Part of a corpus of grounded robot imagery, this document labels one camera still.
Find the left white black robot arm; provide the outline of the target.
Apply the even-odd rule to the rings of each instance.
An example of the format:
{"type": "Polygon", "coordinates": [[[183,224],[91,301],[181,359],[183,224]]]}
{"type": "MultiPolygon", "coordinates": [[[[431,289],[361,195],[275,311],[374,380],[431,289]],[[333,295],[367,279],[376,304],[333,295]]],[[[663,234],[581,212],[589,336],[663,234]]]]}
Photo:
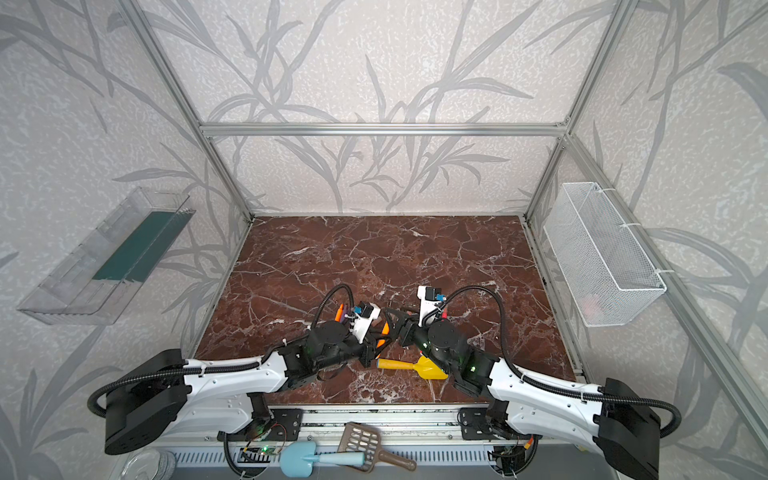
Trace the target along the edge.
{"type": "Polygon", "coordinates": [[[268,426],[273,417],[266,395],[299,389],[354,360],[368,367],[394,331],[385,312],[361,302],[344,308],[340,320],[314,320],[302,336],[251,358],[202,361],[164,350],[94,391],[87,408],[105,421],[109,455],[171,433],[268,426]]]}

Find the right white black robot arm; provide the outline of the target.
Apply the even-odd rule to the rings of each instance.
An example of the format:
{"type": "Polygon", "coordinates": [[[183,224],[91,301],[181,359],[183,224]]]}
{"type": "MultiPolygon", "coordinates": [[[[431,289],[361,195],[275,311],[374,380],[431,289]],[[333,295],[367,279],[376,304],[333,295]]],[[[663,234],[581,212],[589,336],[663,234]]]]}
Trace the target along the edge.
{"type": "Polygon", "coordinates": [[[677,406],[643,398],[613,378],[602,385],[569,382],[470,345],[442,317],[458,295],[436,295],[419,313],[388,308],[385,317],[399,343],[417,347],[458,391],[489,400],[497,431],[568,441],[632,479],[658,478],[660,443],[682,424],[677,406]]]}

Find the yellow toy shovel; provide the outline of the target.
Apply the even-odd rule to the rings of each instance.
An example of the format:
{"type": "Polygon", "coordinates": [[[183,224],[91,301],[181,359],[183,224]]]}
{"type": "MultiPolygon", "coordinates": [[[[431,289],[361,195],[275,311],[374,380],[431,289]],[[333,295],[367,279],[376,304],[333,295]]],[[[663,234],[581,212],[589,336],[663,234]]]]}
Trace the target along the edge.
{"type": "Polygon", "coordinates": [[[379,358],[376,366],[382,370],[413,371],[425,380],[446,380],[449,375],[427,357],[421,356],[416,363],[379,358]]]}

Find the brown slotted scoop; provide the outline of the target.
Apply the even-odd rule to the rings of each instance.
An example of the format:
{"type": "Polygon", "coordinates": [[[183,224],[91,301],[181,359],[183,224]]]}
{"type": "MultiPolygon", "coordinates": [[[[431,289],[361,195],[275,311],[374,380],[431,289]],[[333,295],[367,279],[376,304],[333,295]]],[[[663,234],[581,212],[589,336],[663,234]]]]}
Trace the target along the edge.
{"type": "Polygon", "coordinates": [[[371,472],[378,463],[397,466],[411,472],[417,469],[417,463],[414,460],[384,449],[382,434],[377,428],[356,422],[345,424],[337,451],[339,453],[362,452],[365,460],[357,470],[364,473],[371,472]]]}

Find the light blue toy shovel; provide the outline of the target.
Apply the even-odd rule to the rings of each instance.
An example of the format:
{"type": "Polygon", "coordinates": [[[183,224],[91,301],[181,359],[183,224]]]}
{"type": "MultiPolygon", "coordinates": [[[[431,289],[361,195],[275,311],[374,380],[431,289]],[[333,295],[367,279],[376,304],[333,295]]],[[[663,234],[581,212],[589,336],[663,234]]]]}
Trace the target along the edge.
{"type": "Polygon", "coordinates": [[[317,453],[313,441],[297,441],[287,446],[280,455],[279,466],[288,478],[308,478],[315,464],[361,467],[366,456],[363,452],[317,453]]]}

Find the clear round lid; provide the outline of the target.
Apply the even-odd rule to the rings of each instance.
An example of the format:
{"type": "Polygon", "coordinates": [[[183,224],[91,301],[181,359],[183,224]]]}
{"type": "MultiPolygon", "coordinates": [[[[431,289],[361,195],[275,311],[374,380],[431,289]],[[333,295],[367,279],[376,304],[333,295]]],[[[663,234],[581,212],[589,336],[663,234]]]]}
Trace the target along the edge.
{"type": "Polygon", "coordinates": [[[122,468],[120,480],[169,480],[176,468],[175,456],[154,448],[133,454],[122,468]]]}

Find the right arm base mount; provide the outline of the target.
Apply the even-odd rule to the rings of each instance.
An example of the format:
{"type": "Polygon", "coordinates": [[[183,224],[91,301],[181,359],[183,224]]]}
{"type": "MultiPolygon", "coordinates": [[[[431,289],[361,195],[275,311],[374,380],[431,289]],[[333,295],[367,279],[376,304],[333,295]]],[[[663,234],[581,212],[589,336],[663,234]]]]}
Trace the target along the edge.
{"type": "Polygon", "coordinates": [[[464,407],[457,414],[463,440],[517,440],[519,435],[487,415],[486,407],[464,407]]]}

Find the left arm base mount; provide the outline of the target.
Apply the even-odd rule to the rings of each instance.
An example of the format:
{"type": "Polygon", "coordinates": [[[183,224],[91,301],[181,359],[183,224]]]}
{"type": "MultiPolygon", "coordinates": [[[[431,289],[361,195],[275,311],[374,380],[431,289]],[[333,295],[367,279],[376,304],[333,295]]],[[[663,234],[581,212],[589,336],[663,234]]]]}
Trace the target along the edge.
{"type": "Polygon", "coordinates": [[[235,433],[219,432],[217,440],[223,442],[275,441],[293,442],[299,437],[304,410],[300,408],[277,408],[271,411],[272,418],[251,420],[235,433]]]}

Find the clear plastic wall tray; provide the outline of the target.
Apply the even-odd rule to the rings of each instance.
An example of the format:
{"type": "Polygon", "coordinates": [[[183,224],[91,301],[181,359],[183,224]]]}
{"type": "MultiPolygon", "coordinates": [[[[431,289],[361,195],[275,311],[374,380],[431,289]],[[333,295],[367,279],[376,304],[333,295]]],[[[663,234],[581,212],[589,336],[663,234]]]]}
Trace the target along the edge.
{"type": "Polygon", "coordinates": [[[17,310],[46,325],[114,324],[195,213],[188,194],[135,188],[17,310]]]}

